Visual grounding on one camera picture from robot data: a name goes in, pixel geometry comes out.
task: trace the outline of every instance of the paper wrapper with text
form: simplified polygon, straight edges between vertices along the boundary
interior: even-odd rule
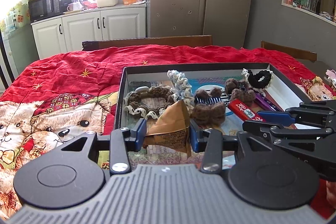
[[[189,113],[183,100],[166,109],[148,130],[144,145],[161,145],[191,156]]]

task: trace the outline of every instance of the kitchen cabinet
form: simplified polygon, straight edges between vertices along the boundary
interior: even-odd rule
[[[115,6],[32,23],[40,59],[81,51],[83,41],[146,37],[146,6]]]
[[[63,17],[64,34],[68,51],[81,51],[82,42],[103,40],[100,12]]]
[[[146,10],[144,8],[103,10],[100,14],[103,40],[146,36]]]
[[[68,52],[61,18],[50,19],[32,27],[40,59]]]

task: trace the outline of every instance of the brown fuzzy hair clip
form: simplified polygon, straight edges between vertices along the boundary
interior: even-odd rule
[[[220,97],[222,90],[220,88],[213,88],[210,91],[212,97]],[[196,97],[204,100],[210,96],[205,90],[197,90]],[[191,118],[201,127],[205,126],[220,126],[225,121],[226,106],[224,102],[215,104],[196,104],[191,114]]]
[[[239,99],[249,107],[252,106],[255,100],[255,93],[249,89],[249,84],[245,80],[237,81],[233,78],[226,80],[225,93],[226,95],[231,95],[230,101]]]

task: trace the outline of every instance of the chair backrest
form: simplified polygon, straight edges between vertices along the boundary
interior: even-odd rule
[[[298,48],[280,46],[280,45],[269,43],[263,40],[261,41],[260,47],[265,48],[266,50],[275,50],[279,52],[284,52],[296,59],[310,60],[312,62],[317,60],[317,53],[315,52],[300,50]]]
[[[128,47],[138,45],[167,45],[172,47],[204,47],[212,45],[211,35],[192,35],[187,37],[149,37],[134,39],[117,39],[105,41],[84,41],[83,51],[94,51],[110,47]]]

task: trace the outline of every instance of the plastic container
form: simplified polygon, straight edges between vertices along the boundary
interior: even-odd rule
[[[97,7],[114,6],[118,4],[118,0],[97,0]]]
[[[130,5],[130,4],[139,2],[139,1],[142,1],[142,0],[123,0],[124,5]]]

